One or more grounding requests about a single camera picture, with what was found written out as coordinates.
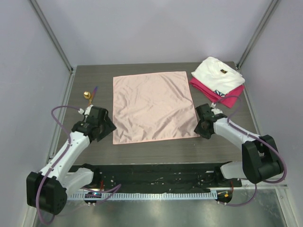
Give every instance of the grey wall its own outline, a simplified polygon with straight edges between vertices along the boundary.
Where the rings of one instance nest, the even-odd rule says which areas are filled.
[[[270,0],[38,0],[73,65],[238,61]]]
[[[25,218],[26,177],[46,162],[69,73],[27,0],[0,1],[0,226]]]
[[[297,211],[303,210],[303,1],[281,1],[242,67],[263,133],[287,166]]]

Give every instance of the metal floor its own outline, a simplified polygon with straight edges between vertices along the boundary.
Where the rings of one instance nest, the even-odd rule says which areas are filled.
[[[233,62],[226,62],[235,68]],[[98,86],[93,104],[113,112],[113,77],[165,71],[186,71],[188,80],[199,65],[194,63],[161,63],[161,64],[128,64],[128,65],[97,65],[78,66],[71,89],[68,105],[86,107],[88,102],[83,97],[84,91],[92,91]],[[190,87],[195,106],[211,103],[200,91]],[[242,109],[233,117],[233,121],[241,127],[255,132],[255,127],[244,94]],[[229,109],[218,105],[223,113],[230,115],[236,108]],[[82,120],[75,110],[67,109],[64,126],[72,126]],[[58,147],[66,141],[66,135],[61,135]],[[216,163],[241,160],[241,152],[226,139],[213,135],[210,140],[189,138],[180,140],[164,140],[145,143],[113,145],[113,136],[109,135],[99,143],[92,142],[76,160],[76,165],[84,163],[92,165],[108,164],[145,164],[145,163]]]
[[[234,203],[247,201],[253,190],[233,193]],[[243,207],[225,207],[214,200],[108,201],[95,207],[75,208],[83,201],[69,201],[51,227],[286,227],[274,189],[258,191]],[[43,227],[36,220],[35,227]]]

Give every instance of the metal pole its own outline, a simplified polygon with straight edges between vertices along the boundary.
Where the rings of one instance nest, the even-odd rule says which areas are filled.
[[[42,25],[44,26],[46,32],[48,33],[49,37],[51,38],[53,44],[55,45],[59,55],[61,56],[62,60],[64,61],[67,69],[69,70],[70,73],[72,73],[72,66],[70,64],[70,62],[68,61],[62,47],[60,46],[55,34],[53,33],[53,30],[51,29],[49,23],[47,22],[39,4],[37,3],[36,0],[28,0],[31,5],[33,6],[34,10],[36,11],[40,21],[42,22]]]
[[[242,57],[240,58],[239,63],[237,64],[238,69],[241,69],[243,63],[245,62],[247,56],[251,52],[252,48],[256,44],[258,38],[260,37],[261,33],[263,32],[266,24],[268,23],[270,17],[273,15],[274,11],[276,10],[280,0],[272,0],[270,5],[268,6],[265,14],[263,15],[257,29],[255,30],[254,34],[252,35],[250,42],[248,43]]]

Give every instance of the white cable carrier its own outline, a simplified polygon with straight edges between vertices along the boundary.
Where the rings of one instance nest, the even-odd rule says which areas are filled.
[[[78,191],[71,195],[67,200],[103,200],[110,193],[102,193],[101,198],[85,198],[87,191]],[[217,199],[216,190],[211,190],[208,193],[163,193],[163,194],[141,194],[141,193],[115,193],[109,201],[134,201],[134,200],[215,200]]]

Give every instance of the stack of folded clothes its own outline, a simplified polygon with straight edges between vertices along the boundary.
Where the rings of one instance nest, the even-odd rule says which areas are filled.
[[[239,96],[244,90],[245,79],[240,73],[222,61],[208,57],[192,72],[193,78],[189,82],[200,90],[212,102],[225,96]],[[221,101],[232,108],[237,98],[231,97]]]

